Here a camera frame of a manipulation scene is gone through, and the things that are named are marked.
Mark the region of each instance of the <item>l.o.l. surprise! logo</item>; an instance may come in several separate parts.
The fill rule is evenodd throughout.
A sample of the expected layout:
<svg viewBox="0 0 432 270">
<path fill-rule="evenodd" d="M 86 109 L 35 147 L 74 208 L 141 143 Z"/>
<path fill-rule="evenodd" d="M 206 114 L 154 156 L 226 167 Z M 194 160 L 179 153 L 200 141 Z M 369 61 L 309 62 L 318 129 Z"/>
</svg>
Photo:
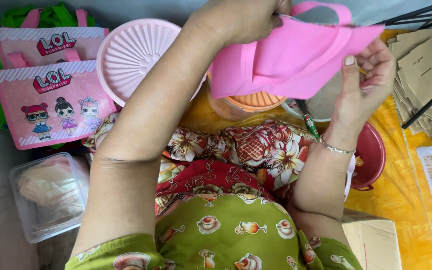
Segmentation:
<svg viewBox="0 0 432 270">
<path fill-rule="evenodd" d="M 54 89 L 62 88 L 71 82 L 71 75 L 64 75 L 62 68 L 56 71 L 50 71 L 46 74 L 46 81 L 43 82 L 41 77 L 34 78 L 33 87 L 39 94 L 49 92 Z"/>
<path fill-rule="evenodd" d="M 75 38 L 69 38 L 68 32 L 63 34 L 54 34 L 51 36 L 49 44 L 44 38 L 40 38 L 37 43 L 37 50 L 42 56 L 49 55 L 51 53 L 59 52 L 66 48 L 72 48 L 76 44 Z"/>
</svg>

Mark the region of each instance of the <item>cartoon doll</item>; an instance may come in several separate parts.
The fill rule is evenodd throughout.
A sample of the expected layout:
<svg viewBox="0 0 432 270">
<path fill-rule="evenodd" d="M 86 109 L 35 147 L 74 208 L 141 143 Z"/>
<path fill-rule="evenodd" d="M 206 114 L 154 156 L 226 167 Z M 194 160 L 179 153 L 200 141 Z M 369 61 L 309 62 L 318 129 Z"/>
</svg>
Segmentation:
<svg viewBox="0 0 432 270">
<path fill-rule="evenodd" d="M 78 123 L 73 119 L 75 111 L 71 104 L 68 103 L 64 97 L 58 97 L 56 99 L 56 107 L 54 110 L 56 111 L 57 116 L 62 119 L 59 125 L 66 130 L 68 136 L 72 137 L 73 135 L 76 135 L 75 127 L 78 126 Z"/>
<path fill-rule="evenodd" d="M 80 99 L 79 104 L 81 105 L 81 116 L 86 118 L 86 125 L 91 127 L 93 131 L 96 131 L 101 124 L 101 117 L 97 116 L 99 113 L 98 100 L 92 100 L 89 96 L 85 99 Z"/>
<path fill-rule="evenodd" d="M 50 130 L 53 129 L 51 126 L 46 124 L 46 121 L 50 117 L 48 110 L 46 109 L 47 107 L 48 105 L 46 103 L 21 107 L 21 112 L 26 115 L 24 119 L 28 123 L 36 125 L 33 128 L 33 132 L 36 133 L 39 139 L 43 142 L 51 140 Z"/>
</svg>

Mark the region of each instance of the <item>pink plastic container lid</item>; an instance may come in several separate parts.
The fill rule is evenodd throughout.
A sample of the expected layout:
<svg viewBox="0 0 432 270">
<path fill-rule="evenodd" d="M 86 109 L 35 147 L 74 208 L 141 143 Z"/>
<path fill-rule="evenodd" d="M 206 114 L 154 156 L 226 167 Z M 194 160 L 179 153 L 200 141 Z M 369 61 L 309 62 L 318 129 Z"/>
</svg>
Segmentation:
<svg viewBox="0 0 432 270">
<path fill-rule="evenodd" d="M 106 93 L 120 106 L 170 47 L 181 27 L 161 19 L 129 21 L 114 29 L 99 47 L 96 70 Z M 193 98 L 198 93 L 201 80 Z"/>
</svg>

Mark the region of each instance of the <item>fingernail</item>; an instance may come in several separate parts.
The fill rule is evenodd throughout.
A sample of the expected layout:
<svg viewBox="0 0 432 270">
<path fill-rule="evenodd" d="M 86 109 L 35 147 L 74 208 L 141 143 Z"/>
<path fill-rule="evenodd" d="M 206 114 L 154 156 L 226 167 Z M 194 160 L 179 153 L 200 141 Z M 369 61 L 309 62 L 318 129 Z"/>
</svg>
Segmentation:
<svg viewBox="0 0 432 270">
<path fill-rule="evenodd" d="M 354 64 L 354 56 L 350 55 L 350 56 L 346 56 L 346 58 L 344 59 L 344 65 L 345 66 L 351 66 Z"/>
</svg>

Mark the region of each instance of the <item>orange plastic container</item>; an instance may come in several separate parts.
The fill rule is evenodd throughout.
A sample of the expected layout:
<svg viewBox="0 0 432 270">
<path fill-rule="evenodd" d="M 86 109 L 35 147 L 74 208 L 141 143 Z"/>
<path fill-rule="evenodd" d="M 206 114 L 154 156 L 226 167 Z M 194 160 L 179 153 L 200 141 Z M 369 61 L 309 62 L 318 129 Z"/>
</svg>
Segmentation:
<svg viewBox="0 0 432 270">
<path fill-rule="evenodd" d="M 207 78 L 211 86 L 211 74 L 207 71 Z M 264 91 L 250 95 L 233 95 L 215 99 L 211 89 L 207 88 L 206 96 L 209 106 L 216 114 L 230 121 L 241 121 L 254 114 L 278 107 L 286 100 L 285 96 L 271 95 Z"/>
</svg>

